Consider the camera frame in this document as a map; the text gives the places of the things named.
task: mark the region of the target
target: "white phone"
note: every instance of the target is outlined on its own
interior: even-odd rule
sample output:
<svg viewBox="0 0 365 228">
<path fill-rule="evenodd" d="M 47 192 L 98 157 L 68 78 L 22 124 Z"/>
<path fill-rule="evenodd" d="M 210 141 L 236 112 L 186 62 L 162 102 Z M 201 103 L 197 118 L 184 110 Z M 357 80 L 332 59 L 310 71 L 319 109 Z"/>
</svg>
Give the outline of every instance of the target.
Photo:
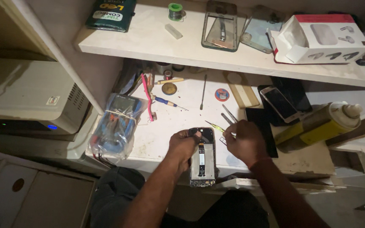
<svg viewBox="0 0 365 228">
<path fill-rule="evenodd" d="M 262 89 L 260 94 L 264 97 L 264 99 L 266 99 L 284 122 L 289 123 L 301 116 L 301 112 L 297 111 L 275 86 Z"/>
</svg>

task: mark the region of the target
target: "black trousers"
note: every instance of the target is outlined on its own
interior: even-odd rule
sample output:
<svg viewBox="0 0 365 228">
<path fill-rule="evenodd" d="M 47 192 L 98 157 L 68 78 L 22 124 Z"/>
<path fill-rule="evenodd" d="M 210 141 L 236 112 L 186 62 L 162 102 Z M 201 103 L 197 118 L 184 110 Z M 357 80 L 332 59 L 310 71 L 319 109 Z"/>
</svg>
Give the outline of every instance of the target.
<svg viewBox="0 0 365 228">
<path fill-rule="evenodd" d="M 144 177 L 133 169 L 116 167 L 106 172 L 93 196 L 91 228 L 119 227 L 120 217 L 144 183 Z M 228 191 L 198 221 L 185 221 L 165 213 L 161 227 L 268 228 L 267 216 L 251 193 Z"/>
</svg>

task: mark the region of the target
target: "blue indicator light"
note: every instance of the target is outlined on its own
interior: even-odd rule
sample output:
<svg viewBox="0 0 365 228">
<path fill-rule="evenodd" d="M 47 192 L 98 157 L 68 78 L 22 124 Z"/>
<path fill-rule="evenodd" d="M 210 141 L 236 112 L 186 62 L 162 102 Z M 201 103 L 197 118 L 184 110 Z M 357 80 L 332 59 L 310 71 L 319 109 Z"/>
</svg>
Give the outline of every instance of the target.
<svg viewBox="0 0 365 228">
<path fill-rule="evenodd" d="M 50 128 L 50 129 L 52 129 L 52 130 L 56 130 L 56 129 L 57 129 L 57 127 L 56 127 L 56 126 L 54 126 L 54 125 L 48 125 L 48 128 Z"/>
</svg>

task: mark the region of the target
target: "spray can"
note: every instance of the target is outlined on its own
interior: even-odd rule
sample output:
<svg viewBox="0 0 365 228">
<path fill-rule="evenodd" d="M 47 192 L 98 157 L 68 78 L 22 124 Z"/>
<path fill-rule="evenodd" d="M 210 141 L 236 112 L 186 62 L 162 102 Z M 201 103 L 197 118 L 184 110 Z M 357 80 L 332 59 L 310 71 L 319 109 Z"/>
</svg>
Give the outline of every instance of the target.
<svg viewBox="0 0 365 228">
<path fill-rule="evenodd" d="M 276 135 L 275 144 L 284 153 L 308 147 L 350 132 L 361 124 L 362 107 L 332 102 Z"/>
</svg>

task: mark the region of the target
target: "solder wire spool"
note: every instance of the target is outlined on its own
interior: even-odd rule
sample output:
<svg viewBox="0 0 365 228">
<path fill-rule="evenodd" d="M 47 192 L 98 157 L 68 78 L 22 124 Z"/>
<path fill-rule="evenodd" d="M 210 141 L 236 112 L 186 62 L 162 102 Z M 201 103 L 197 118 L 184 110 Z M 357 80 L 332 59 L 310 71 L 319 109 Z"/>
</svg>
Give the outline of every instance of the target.
<svg viewBox="0 0 365 228">
<path fill-rule="evenodd" d="M 183 18 L 183 6 L 177 3 L 168 5 L 168 18 L 172 21 L 180 21 Z"/>
</svg>

